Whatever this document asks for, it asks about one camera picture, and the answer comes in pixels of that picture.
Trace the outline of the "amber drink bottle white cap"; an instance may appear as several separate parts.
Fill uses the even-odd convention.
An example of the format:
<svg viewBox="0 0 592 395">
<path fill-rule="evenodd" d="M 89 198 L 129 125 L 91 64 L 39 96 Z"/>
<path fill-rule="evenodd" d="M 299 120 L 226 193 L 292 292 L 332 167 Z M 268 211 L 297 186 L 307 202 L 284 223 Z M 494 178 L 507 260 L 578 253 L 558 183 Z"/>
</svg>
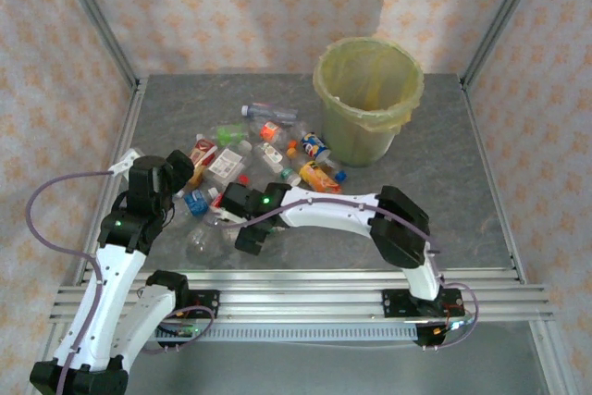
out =
<svg viewBox="0 0 592 395">
<path fill-rule="evenodd" d="M 189 158 L 193 164 L 193 173 L 187 184 L 184 186 L 184 192 L 190 192 L 199 187 L 203 181 L 205 170 L 216 157 L 218 147 L 215 141 L 198 133 L 196 142 L 189 153 Z"/>
</svg>

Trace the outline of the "clear bottle blue label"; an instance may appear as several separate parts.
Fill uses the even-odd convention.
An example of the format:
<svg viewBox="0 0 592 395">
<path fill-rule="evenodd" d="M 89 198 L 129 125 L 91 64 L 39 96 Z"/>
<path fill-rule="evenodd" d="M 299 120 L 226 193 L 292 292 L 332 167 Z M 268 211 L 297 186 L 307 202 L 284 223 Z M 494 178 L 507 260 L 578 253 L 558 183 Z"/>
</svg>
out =
<svg viewBox="0 0 592 395">
<path fill-rule="evenodd" d="M 191 192 L 185 193 L 183 201 L 187 205 L 192 216 L 199 217 L 205 215 L 214 199 L 219 194 L 215 187 L 208 189 L 195 189 Z"/>
</svg>

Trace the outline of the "bottle white label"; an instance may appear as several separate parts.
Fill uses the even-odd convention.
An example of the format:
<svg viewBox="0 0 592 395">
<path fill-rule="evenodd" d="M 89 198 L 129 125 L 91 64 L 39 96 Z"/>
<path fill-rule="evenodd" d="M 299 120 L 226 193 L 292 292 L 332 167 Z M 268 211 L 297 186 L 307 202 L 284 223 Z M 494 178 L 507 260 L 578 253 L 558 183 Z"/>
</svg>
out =
<svg viewBox="0 0 592 395">
<path fill-rule="evenodd" d="M 204 177 L 220 183 L 236 179 L 249 165 L 252 149 L 245 140 L 226 146 L 205 170 Z"/>
</svg>

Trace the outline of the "crushed clear plastic bottle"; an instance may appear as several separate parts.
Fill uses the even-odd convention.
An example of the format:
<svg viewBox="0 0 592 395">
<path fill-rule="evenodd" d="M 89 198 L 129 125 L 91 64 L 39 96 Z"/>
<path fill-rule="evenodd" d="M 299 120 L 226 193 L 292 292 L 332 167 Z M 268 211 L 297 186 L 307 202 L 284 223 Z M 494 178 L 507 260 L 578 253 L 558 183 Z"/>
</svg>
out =
<svg viewBox="0 0 592 395">
<path fill-rule="evenodd" d="M 220 226 L 196 226 L 187 237 L 188 250 L 200 257 L 216 256 L 230 249 L 227 233 Z"/>
</svg>

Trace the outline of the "clear bottle white-green label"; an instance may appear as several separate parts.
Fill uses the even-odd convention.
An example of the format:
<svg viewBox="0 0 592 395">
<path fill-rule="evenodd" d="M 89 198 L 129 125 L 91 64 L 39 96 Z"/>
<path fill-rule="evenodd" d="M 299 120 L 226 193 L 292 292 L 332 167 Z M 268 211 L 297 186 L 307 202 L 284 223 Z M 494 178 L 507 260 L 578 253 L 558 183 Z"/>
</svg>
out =
<svg viewBox="0 0 592 395">
<path fill-rule="evenodd" d="M 292 169 L 288 158 L 269 142 L 257 143 L 253 153 L 276 179 L 292 187 L 300 184 L 301 177 Z"/>
</svg>

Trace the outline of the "clear bottle green label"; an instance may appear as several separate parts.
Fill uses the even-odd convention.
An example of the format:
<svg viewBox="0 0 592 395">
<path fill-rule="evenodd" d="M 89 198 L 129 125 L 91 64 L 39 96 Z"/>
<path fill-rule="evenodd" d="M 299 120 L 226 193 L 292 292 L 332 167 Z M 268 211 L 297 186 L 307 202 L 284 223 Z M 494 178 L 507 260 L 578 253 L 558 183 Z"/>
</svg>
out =
<svg viewBox="0 0 592 395">
<path fill-rule="evenodd" d="M 249 140 L 249 129 L 244 123 L 217 126 L 215 135 L 222 146 Z"/>
</svg>

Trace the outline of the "clear bottle orange-red label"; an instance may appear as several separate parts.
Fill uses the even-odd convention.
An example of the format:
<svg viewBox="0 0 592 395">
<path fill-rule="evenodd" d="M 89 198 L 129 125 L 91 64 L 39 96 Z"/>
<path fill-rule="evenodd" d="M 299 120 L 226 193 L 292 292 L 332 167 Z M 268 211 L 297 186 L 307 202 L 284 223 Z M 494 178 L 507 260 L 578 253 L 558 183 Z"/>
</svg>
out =
<svg viewBox="0 0 592 395">
<path fill-rule="evenodd" d="M 278 143 L 284 138 L 284 129 L 269 120 L 264 121 L 257 132 L 264 142 Z"/>
</svg>

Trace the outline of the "orange juice bottle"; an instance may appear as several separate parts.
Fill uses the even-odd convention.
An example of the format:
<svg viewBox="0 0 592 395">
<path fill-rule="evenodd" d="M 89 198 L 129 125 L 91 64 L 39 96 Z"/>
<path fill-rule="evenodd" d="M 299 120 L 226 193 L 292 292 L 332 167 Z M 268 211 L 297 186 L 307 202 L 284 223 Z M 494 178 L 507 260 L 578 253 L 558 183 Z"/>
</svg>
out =
<svg viewBox="0 0 592 395">
<path fill-rule="evenodd" d="M 302 180 L 314 191 L 332 194 L 342 193 L 340 185 L 331 179 L 315 161 L 304 163 L 299 169 L 299 174 Z"/>
</svg>

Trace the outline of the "clear bottle purple label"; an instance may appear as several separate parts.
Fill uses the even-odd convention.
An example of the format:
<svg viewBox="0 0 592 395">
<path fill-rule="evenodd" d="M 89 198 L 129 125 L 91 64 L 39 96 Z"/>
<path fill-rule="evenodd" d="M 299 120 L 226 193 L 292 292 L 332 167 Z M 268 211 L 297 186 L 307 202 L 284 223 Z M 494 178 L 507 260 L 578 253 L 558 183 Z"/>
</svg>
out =
<svg viewBox="0 0 592 395">
<path fill-rule="evenodd" d="M 252 103 L 243 105 L 240 109 L 243 117 L 250 119 L 265 118 L 275 123 L 291 125 L 298 120 L 298 112 L 294 109 L 286 109 L 276 105 Z"/>
</svg>

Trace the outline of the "blue Pepsi label bottle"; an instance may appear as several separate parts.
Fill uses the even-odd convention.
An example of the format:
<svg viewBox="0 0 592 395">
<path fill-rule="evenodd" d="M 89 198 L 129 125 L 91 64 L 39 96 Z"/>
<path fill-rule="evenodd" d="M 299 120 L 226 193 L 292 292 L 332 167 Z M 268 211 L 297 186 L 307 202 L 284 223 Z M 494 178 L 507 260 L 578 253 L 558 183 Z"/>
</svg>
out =
<svg viewBox="0 0 592 395">
<path fill-rule="evenodd" d="M 341 164 L 331 157 L 331 150 L 314 132 L 305 131 L 298 137 L 298 141 L 304 152 L 333 180 L 338 184 L 346 180 L 347 173 Z"/>
</svg>

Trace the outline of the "crumpled clear bottle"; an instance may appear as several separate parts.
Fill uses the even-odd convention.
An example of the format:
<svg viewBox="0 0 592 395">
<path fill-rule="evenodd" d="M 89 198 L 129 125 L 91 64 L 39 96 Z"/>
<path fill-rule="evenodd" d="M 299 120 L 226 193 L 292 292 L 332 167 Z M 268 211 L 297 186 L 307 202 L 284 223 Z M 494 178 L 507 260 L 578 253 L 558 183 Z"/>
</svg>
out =
<svg viewBox="0 0 592 395">
<path fill-rule="evenodd" d="M 315 134 L 314 126 L 302 121 L 298 120 L 294 122 L 290 127 L 290 135 L 293 137 L 294 140 L 301 140 L 302 138 L 307 138 L 309 134 Z"/>
</svg>

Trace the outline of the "small controller board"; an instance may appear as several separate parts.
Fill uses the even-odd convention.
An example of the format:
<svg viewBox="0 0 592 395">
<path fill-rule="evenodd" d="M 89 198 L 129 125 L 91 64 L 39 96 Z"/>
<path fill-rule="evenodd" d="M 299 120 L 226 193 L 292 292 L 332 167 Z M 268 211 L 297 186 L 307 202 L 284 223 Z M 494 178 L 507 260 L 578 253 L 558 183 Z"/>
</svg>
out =
<svg viewBox="0 0 592 395">
<path fill-rule="evenodd" d="M 201 329 L 194 324 L 165 322 L 156 327 L 156 332 L 163 338 L 193 338 Z"/>
<path fill-rule="evenodd" d="M 432 333 L 436 336 L 444 335 L 444 334 L 447 334 L 448 332 L 457 330 L 460 327 L 471 325 L 474 323 L 474 321 L 475 321 L 474 316 L 466 316 L 461 320 L 449 322 L 444 327 L 435 327 L 432 329 Z"/>
</svg>

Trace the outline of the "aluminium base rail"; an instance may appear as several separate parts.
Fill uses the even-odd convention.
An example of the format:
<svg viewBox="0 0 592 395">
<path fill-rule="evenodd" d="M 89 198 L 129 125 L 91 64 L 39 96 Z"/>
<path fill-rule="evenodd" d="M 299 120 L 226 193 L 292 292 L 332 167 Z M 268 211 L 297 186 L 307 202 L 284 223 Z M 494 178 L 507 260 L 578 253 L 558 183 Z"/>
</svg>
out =
<svg viewBox="0 0 592 395">
<path fill-rule="evenodd" d="M 549 291 L 524 284 L 513 269 L 457 268 L 447 283 L 467 285 L 466 308 L 483 321 L 550 319 Z M 382 292 L 404 289 L 401 272 L 381 270 L 198 270 L 186 274 L 197 290 L 219 290 L 221 323 L 378 323 Z"/>
</svg>

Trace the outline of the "aluminium frame post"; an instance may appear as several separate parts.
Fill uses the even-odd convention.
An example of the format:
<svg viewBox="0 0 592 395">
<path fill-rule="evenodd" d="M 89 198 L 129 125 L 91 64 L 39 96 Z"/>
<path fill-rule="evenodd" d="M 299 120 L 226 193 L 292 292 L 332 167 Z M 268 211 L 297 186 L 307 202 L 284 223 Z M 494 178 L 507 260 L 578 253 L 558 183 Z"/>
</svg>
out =
<svg viewBox="0 0 592 395">
<path fill-rule="evenodd" d="M 468 93 L 474 86 L 476 79 L 486 64 L 489 55 L 494 50 L 501 34 L 522 0 L 502 0 L 499 8 L 487 27 L 487 30 L 477 46 L 466 70 L 460 77 L 462 90 Z"/>
<path fill-rule="evenodd" d="M 105 14 L 99 6 L 97 0 L 78 0 L 82 9 L 84 10 L 87 18 L 94 26 L 101 39 L 107 53 L 111 56 L 114 61 L 119 74 L 124 79 L 125 83 L 134 90 L 138 83 L 138 77 L 136 76 L 131 63 L 125 55 L 122 46 L 117 40 L 116 35 L 113 33 Z"/>
</svg>

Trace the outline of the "aluminium lower frame rail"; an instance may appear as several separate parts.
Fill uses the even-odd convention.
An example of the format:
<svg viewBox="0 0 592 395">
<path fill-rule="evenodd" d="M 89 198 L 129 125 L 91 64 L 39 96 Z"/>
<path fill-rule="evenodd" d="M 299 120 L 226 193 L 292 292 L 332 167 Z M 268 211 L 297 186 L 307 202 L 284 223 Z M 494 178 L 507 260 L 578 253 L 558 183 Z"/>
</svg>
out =
<svg viewBox="0 0 592 395">
<path fill-rule="evenodd" d="M 556 321 L 530 321 L 536 353 L 550 395 L 579 395 Z"/>
</svg>

